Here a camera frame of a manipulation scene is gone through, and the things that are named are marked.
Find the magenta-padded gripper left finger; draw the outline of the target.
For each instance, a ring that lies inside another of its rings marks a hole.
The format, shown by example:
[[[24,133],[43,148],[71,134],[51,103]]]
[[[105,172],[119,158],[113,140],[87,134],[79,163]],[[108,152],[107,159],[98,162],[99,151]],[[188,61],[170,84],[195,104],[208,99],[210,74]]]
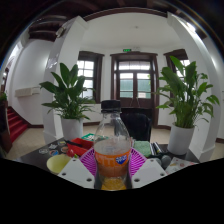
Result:
[[[93,189],[96,174],[97,164],[94,149],[91,148],[80,158],[72,158],[58,176],[78,186]]]

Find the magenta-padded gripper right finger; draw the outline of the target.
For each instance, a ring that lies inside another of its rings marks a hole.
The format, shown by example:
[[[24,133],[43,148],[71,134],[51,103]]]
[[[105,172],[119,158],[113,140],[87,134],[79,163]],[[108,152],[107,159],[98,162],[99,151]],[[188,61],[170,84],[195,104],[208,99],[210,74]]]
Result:
[[[133,188],[140,188],[166,176],[166,172],[154,159],[147,159],[140,152],[131,149],[129,176]]]

